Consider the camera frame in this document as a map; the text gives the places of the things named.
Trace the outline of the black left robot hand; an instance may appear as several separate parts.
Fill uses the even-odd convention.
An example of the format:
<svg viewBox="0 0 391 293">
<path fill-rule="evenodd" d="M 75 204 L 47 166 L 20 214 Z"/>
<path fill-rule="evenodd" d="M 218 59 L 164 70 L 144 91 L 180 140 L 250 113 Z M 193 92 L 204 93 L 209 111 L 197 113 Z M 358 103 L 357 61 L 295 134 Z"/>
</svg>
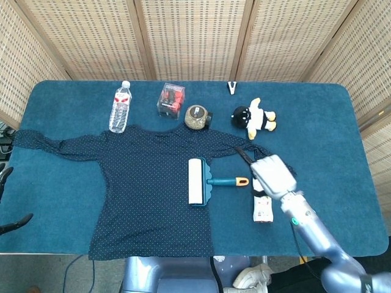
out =
<svg viewBox="0 0 391 293">
<path fill-rule="evenodd" d="M 0 163 L 0 202 L 4 193 L 5 184 L 8 177 L 12 174 L 13 167 L 5 167 L 5 163 Z M 13 223 L 8 223 L 5 225 L 0 225 L 0 236 L 11 231 L 20 229 L 21 227 L 27 225 L 33 218 L 33 213 L 25 215 L 21 220 Z"/>
</svg>

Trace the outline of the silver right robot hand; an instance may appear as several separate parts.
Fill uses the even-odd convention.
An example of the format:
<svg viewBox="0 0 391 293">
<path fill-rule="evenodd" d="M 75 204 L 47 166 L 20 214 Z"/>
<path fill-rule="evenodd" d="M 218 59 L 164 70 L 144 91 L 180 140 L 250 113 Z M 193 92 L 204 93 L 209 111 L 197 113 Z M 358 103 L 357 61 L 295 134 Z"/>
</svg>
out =
<svg viewBox="0 0 391 293">
<path fill-rule="evenodd" d="M 281 158 L 273 154 L 257 161 L 252 160 L 240 147 L 235 150 L 249 164 L 252 174 L 261 184 L 266 195 L 273 200 L 281 200 L 294 192 L 297 182 Z"/>
</svg>

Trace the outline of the teal lint roller orange tip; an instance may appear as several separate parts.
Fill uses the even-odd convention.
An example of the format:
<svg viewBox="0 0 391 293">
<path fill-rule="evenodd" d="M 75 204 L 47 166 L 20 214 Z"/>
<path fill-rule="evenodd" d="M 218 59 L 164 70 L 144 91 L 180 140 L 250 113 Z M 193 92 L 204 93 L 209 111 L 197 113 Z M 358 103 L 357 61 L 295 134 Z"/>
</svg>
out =
<svg viewBox="0 0 391 293">
<path fill-rule="evenodd" d="M 203 157 L 188 160 L 188 204 L 206 206 L 214 186 L 243 187 L 249 184 L 245 177 L 214 178 Z"/>
</svg>

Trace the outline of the white drink bottle yellow cap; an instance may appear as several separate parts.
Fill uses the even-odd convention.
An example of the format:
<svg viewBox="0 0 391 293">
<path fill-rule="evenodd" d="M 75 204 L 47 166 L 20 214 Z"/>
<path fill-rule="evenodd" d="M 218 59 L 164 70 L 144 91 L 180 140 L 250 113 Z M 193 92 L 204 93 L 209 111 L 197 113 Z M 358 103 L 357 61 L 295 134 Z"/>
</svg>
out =
<svg viewBox="0 0 391 293">
<path fill-rule="evenodd" d="M 253 221 L 272 223 L 274 220 L 272 199 L 266 194 L 259 180 L 255 178 L 252 178 L 252 195 L 254 197 Z"/>
</svg>

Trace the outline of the blue carpet table cover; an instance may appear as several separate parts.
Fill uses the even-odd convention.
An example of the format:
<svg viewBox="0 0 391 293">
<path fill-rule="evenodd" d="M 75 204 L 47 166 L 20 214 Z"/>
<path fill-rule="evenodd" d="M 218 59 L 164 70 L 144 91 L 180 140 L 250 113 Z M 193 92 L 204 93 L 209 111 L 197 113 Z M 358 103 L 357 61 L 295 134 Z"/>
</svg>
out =
<svg viewBox="0 0 391 293">
<path fill-rule="evenodd" d="M 120 84 L 120 81 L 40 82 L 31 92 L 20 129 L 31 126 L 48 131 L 62 128 L 109 131 L 114 93 Z M 182 119 L 158 114 L 156 102 L 163 85 L 159 81 L 131 83 L 133 99 L 127 127 L 158 129 L 183 124 Z M 187 106 L 200 104 L 212 111 L 209 130 L 240 134 L 247 140 L 250 140 L 247 130 L 235 127 L 231 114 L 237 107 L 248 107 L 253 99 L 261 98 L 260 107 L 276 113 L 277 127 L 273 132 L 257 131 L 255 139 L 263 132 L 280 134 L 287 158 L 272 154 L 292 166 L 298 188 L 343 249 L 353 256 L 379 255 L 387 250 L 386 227 L 349 93 L 343 86 L 241 82 L 234 95 L 228 93 L 223 82 L 194 81 L 185 82 L 184 86 Z M 0 202 L 0 225 L 31 213 L 14 209 L 16 194 L 10 190 L 10 183 L 16 168 L 11 158 L 13 172 Z M 251 193 L 248 186 L 229 188 L 248 188 Z M 290 221 L 278 202 L 272 208 L 273 222 L 257 224 L 277 225 L 283 219 L 292 237 Z M 289 255 L 297 253 L 294 240 L 292 247 L 294 252 Z"/>
</svg>

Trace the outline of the black white penguin plush toy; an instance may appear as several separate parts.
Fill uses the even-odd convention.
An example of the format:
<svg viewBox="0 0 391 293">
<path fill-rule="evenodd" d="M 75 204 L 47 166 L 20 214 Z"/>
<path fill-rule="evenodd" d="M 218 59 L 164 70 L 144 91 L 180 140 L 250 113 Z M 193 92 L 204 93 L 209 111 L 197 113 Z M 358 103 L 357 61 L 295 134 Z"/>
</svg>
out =
<svg viewBox="0 0 391 293">
<path fill-rule="evenodd" d="M 239 106 L 231 114 L 232 124 L 240 129 L 246 129 L 250 140 L 254 140 L 257 131 L 273 132 L 277 127 L 276 113 L 260 107 L 261 98 L 255 98 L 250 106 Z"/>
</svg>

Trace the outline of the round glass jar brown contents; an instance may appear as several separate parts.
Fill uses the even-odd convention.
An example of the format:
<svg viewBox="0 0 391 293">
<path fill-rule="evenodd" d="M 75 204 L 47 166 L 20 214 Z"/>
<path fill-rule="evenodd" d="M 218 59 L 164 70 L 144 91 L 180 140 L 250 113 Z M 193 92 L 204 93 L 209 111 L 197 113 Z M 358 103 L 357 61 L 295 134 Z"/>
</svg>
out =
<svg viewBox="0 0 391 293">
<path fill-rule="evenodd" d="M 193 130 L 209 129 L 212 119 L 213 113 L 197 104 L 188 107 L 185 113 L 185 124 Z"/>
</svg>

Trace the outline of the white shoe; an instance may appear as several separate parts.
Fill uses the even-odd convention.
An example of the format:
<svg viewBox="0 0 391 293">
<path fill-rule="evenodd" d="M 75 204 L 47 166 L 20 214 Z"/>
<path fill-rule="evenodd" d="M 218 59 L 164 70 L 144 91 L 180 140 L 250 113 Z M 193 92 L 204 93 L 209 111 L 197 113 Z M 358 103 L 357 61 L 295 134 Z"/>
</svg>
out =
<svg viewBox="0 0 391 293">
<path fill-rule="evenodd" d="M 261 263 L 255 267 L 248 267 L 242 270 L 233 282 L 233 287 L 237 289 L 250 289 L 261 285 L 267 287 L 271 282 L 273 271 L 265 264 Z"/>
</svg>

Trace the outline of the navy dotted long-sleeve shirt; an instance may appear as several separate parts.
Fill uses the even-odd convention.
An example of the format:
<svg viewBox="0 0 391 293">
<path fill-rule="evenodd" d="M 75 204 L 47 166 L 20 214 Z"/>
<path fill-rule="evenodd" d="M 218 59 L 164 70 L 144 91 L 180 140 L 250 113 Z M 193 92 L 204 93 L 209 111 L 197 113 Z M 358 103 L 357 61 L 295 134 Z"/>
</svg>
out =
<svg viewBox="0 0 391 293">
<path fill-rule="evenodd" d="M 213 190 L 206 207 L 188 203 L 188 160 L 204 157 L 217 175 L 249 174 L 236 147 L 256 158 L 287 158 L 278 132 L 254 141 L 183 124 L 130 125 L 122 134 L 21 128 L 12 162 L 14 209 L 31 222 L 0 241 L 0 251 L 128 256 L 289 255 L 285 220 L 259 225 L 248 188 Z"/>
</svg>

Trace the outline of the clear box with red items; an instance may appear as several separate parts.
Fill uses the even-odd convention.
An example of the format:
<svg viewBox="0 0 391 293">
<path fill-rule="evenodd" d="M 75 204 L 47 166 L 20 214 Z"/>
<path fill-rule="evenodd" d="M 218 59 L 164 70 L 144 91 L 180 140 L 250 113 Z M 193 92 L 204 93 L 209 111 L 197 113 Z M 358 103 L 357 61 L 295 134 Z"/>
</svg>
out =
<svg viewBox="0 0 391 293">
<path fill-rule="evenodd" d="M 156 103 L 158 114 L 178 119 L 184 101 L 185 87 L 166 82 Z"/>
</svg>

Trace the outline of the silver-blue robot torso base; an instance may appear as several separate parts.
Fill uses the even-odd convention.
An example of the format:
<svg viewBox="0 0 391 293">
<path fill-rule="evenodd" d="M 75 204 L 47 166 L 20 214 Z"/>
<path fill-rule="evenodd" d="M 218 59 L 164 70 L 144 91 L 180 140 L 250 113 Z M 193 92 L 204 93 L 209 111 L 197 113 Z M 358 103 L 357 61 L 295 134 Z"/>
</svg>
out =
<svg viewBox="0 0 391 293">
<path fill-rule="evenodd" d="M 119 293 L 221 293 L 250 266 L 248 256 L 126 259 Z"/>
</svg>

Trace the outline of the clear water bottle red label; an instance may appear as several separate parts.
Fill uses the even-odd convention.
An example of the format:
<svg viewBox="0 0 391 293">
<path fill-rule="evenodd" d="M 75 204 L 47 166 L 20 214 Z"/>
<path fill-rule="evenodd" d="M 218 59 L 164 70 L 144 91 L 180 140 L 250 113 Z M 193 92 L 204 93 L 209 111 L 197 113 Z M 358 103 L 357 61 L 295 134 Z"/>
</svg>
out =
<svg viewBox="0 0 391 293">
<path fill-rule="evenodd" d="M 126 128 L 132 100 L 130 85 L 130 81 L 123 81 L 121 87 L 115 92 L 109 119 L 111 132 L 123 133 Z"/>
</svg>

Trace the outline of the woven bamboo folding screen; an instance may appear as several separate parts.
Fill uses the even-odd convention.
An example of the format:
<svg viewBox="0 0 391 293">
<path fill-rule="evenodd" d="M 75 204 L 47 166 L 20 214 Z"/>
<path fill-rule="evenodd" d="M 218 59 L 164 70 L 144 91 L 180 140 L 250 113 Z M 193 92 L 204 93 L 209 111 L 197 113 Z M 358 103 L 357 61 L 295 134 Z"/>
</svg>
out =
<svg viewBox="0 0 391 293">
<path fill-rule="evenodd" d="M 391 0 L 0 0 L 0 134 L 47 79 L 336 82 L 391 233 Z"/>
</svg>

